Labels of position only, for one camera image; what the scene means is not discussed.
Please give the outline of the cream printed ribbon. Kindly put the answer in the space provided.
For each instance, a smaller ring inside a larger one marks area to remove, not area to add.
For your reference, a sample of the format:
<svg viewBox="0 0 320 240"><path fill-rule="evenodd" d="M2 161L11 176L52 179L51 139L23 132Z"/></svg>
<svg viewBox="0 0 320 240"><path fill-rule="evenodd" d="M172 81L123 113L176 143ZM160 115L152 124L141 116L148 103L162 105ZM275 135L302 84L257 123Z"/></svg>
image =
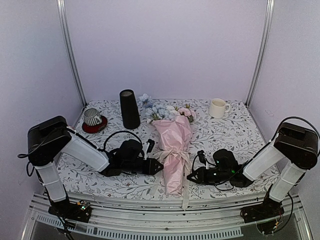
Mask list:
<svg viewBox="0 0 320 240"><path fill-rule="evenodd" d="M158 160L163 162L163 178L166 195L182 197L181 208L186 211L189 205L190 184L187 175L191 172L189 153L181 149L169 149L160 152Z"/></svg>

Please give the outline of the pink flower bouquet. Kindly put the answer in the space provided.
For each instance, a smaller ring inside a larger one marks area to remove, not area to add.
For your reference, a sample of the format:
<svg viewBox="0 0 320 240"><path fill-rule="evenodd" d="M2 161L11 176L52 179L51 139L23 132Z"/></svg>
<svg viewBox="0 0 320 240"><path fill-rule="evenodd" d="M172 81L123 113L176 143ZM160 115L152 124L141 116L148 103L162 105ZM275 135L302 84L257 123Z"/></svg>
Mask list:
<svg viewBox="0 0 320 240"><path fill-rule="evenodd" d="M189 144L192 139L191 123L196 113L189 104L174 106L154 102L144 93L138 97L144 108L148 124L158 132L158 160L163 163L163 178L167 195L181 195L184 189L184 177L191 171Z"/></svg>

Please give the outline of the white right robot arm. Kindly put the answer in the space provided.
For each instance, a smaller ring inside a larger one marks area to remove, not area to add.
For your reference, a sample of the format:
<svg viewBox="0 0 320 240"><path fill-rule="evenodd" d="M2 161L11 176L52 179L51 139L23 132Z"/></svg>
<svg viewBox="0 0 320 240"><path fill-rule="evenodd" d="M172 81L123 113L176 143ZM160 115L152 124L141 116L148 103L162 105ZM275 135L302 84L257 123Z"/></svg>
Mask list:
<svg viewBox="0 0 320 240"><path fill-rule="evenodd" d="M317 164L320 155L319 131L313 125L305 128L289 120L289 117L282 120L267 144L245 163L238 164L231 151L220 149L213 154L215 167L193 168L187 179L202 185L229 182L233 187L246 188L280 160L287 159L280 176L268 190L268 200L258 208L262 218L269 218L278 210L278 203Z"/></svg>

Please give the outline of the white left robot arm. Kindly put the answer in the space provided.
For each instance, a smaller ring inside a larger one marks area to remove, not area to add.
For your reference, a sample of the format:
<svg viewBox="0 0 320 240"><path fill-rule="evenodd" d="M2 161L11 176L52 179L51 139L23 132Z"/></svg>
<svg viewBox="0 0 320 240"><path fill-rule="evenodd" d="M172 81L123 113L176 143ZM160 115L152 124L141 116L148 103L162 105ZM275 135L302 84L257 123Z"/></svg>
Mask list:
<svg viewBox="0 0 320 240"><path fill-rule="evenodd" d="M66 119L56 116L29 129L27 133L28 153L26 157L38 172L41 184L55 203L55 209L63 216L74 213L74 205L67 200L67 192L54 163L59 154L67 154L91 167L105 177L119 176L122 173L155 175L164 166L148 153L153 141L146 144L138 138L122 142L120 147L107 151L98 148L84 136L69 128Z"/></svg>

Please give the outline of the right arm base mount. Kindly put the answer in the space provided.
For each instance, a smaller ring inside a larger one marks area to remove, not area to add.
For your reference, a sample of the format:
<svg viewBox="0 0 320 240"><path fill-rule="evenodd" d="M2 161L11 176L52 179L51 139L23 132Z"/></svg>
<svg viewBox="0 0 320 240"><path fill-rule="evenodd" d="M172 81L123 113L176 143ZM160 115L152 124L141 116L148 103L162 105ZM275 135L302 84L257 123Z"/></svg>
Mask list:
<svg viewBox="0 0 320 240"><path fill-rule="evenodd" d="M245 223L257 222L273 218L273 220L258 223L258 231L263 235L274 234L280 224L283 214L285 213L281 202L272 200L267 194L260 204L243 207L240 210L240 216Z"/></svg>

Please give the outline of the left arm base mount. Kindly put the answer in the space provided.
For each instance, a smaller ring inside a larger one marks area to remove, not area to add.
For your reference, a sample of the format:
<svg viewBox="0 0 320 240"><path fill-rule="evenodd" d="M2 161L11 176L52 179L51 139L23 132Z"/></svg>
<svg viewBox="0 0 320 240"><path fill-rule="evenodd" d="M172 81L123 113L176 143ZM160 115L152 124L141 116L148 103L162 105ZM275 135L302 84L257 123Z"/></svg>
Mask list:
<svg viewBox="0 0 320 240"><path fill-rule="evenodd" d="M72 203L69 198L66 198L58 202L49 199L49 202L48 213L62 219L88 223L91 218L92 208L88 201L80 200L77 203Z"/></svg>

